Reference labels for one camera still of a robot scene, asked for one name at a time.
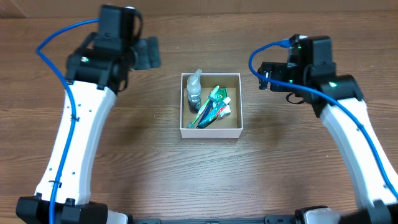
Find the green soap box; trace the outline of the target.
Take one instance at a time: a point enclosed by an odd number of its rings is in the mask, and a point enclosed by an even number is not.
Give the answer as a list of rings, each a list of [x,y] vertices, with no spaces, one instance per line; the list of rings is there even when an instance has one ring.
[[[226,97],[228,97],[228,90],[226,88],[220,88],[215,95],[215,99],[217,101],[223,101]],[[221,110],[220,114],[218,115],[218,119],[223,119],[224,117],[229,116],[231,113],[230,105],[226,105],[224,109]]]

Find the clear spray bottle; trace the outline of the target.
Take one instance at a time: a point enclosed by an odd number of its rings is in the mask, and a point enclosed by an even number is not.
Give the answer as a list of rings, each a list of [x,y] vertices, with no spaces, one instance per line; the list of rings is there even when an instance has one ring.
[[[198,69],[187,80],[188,105],[192,113],[198,113],[201,107],[201,74],[202,70]]]

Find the small toothpaste tube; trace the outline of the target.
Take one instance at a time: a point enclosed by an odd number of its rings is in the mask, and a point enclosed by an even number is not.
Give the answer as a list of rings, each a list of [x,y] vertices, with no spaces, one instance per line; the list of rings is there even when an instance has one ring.
[[[208,113],[208,116],[206,116],[205,119],[199,122],[197,128],[204,129],[217,119],[228,116],[231,113],[231,108],[229,105],[230,101],[231,98],[226,97],[223,101],[218,103],[217,106]]]

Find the blue disposable razor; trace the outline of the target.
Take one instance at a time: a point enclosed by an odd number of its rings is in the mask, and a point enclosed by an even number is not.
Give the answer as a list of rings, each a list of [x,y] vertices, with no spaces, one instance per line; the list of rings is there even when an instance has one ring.
[[[197,124],[198,129],[204,129],[214,122],[215,116],[211,115],[211,112],[213,110],[213,105],[217,106],[219,102],[220,100],[217,96],[208,96],[208,100],[205,103],[205,110]]]

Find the pink cardboard box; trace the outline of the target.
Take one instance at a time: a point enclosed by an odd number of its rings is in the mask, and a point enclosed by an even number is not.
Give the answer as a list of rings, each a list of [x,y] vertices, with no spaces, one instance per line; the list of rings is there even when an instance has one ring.
[[[243,130],[243,112],[241,96],[241,76],[239,73],[202,73],[201,100],[205,101],[215,86],[227,89],[231,113],[221,120],[216,120],[204,129],[188,129],[187,124],[194,120],[187,98],[187,80],[191,73],[181,74],[180,85],[180,132],[185,139],[237,139]]]

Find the green toothbrush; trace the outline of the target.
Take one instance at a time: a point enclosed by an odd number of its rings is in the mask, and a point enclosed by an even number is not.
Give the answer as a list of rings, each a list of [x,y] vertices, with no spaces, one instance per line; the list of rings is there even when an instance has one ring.
[[[198,110],[198,114],[196,115],[195,119],[193,121],[190,121],[187,124],[187,128],[188,129],[192,129],[195,126],[195,123],[198,121],[198,119],[201,117],[201,115],[203,114],[205,108],[208,106],[208,104],[212,101],[215,101],[215,95],[216,92],[219,90],[220,86],[217,85],[215,86],[215,88],[210,92],[210,94],[208,95],[207,100],[204,102],[204,104],[202,104],[202,106],[200,107],[200,109]]]

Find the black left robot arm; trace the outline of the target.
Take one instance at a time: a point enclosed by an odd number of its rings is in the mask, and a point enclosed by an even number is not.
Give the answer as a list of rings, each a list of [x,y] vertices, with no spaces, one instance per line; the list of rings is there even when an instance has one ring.
[[[130,42],[91,33],[67,60],[63,113],[46,171],[32,196],[20,197],[25,223],[132,223],[130,214],[92,202],[91,175],[105,121],[130,70],[160,67],[159,41]]]

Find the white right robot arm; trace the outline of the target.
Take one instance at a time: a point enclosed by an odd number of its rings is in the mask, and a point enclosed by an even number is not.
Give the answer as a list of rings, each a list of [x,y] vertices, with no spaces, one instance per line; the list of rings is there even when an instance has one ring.
[[[293,93],[310,104],[336,142],[353,183],[358,211],[342,214],[327,206],[301,208],[290,223],[397,223],[397,172],[371,125],[368,107],[351,75],[338,76],[335,63],[263,62],[259,88]]]

